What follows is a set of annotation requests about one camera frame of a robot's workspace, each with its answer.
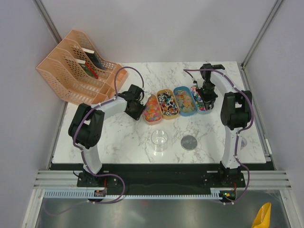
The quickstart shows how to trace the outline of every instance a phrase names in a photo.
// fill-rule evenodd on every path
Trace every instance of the gray floor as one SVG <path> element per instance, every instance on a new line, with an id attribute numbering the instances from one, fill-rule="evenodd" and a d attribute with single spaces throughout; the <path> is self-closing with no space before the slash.
<path id="1" fill-rule="evenodd" d="M 44 199 L 57 213 L 83 199 Z M 85 203 L 56 217 L 41 211 L 37 228 L 250 228 L 260 207 L 271 207 L 271 228 L 289 228 L 278 191 L 248 191 L 233 206 L 208 200 L 128 199 L 110 205 Z"/>

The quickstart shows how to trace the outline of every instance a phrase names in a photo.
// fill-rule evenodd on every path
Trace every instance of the yellow object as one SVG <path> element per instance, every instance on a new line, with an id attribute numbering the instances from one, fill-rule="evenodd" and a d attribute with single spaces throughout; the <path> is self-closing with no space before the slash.
<path id="1" fill-rule="evenodd" d="M 251 228 L 269 228 L 270 213 L 271 213 L 271 203 L 264 204 L 258 211 L 256 219 L 253 221 Z"/>

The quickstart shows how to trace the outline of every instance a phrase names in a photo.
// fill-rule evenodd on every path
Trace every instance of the colorful candy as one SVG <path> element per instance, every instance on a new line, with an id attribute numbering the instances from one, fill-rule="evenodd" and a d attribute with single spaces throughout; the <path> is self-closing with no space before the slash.
<path id="1" fill-rule="evenodd" d="M 161 106 L 161 111 L 164 115 L 173 116 L 178 113 L 174 98 L 169 91 L 158 94 L 157 98 Z"/>
<path id="2" fill-rule="evenodd" d="M 147 101 L 147 108 L 143 112 L 144 118 L 148 122 L 158 121 L 162 117 L 162 112 L 155 95 L 151 95 Z"/>
<path id="3" fill-rule="evenodd" d="M 181 111 L 184 113 L 191 113 L 195 111 L 195 105 L 190 94 L 184 90 L 177 90 L 175 91 L 174 95 Z"/>
<path id="4" fill-rule="evenodd" d="M 205 107 L 205 104 L 203 102 L 203 100 L 201 99 L 199 93 L 196 91 L 198 88 L 197 85 L 194 85 L 191 87 L 191 93 L 194 97 L 194 100 L 195 100 L 195 103 L 196 103 L 196 106 L 198 107 L 198 109 L 200 109 L 201 111 L 205 111 L 206 110 L 206 107 Z"/>

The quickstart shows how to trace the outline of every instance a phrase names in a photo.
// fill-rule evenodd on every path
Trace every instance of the gray wall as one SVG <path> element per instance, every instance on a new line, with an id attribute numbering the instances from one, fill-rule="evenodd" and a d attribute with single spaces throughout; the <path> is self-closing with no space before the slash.
<path id="1" fill-rule="evenodd" d="M 286 0 L 247 66 L 280 169 L 304 214 L 304 1 Z"/>
<path id="2" fill-rule="evenodd" d="M 242 61 L 275 0 L 42 0 L 114 62 Z"/>
<path id="3" fill-rule="evenodd" d="M 21 226 L 63 102 L 36 71 L 56 43 L 32 0 L 0 7 L 0 221 Z"/>

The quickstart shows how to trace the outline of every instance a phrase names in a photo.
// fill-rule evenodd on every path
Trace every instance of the book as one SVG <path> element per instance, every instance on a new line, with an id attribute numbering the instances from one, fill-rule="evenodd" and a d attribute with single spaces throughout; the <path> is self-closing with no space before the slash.
<path id="1" fill-rule="evenodd" d="M 75 59 L 75 60 L 83 68 L 83 70 L 86 72 L 87 75 L 98 79 L 97 73 L 90 67 L 88 62 L 81 59 Z"/>
<path id="2" fill-rule="evenodd" d="M 95 67 L 105 70 L 104 65 L 101 63 L 100 59 L 98 58 L 97 54 L 94 51 L 86 48 L 82 48 L 82 50 L 86 53 L 86 55 L 89 57 L 89 59 L 92 61 Z"/>

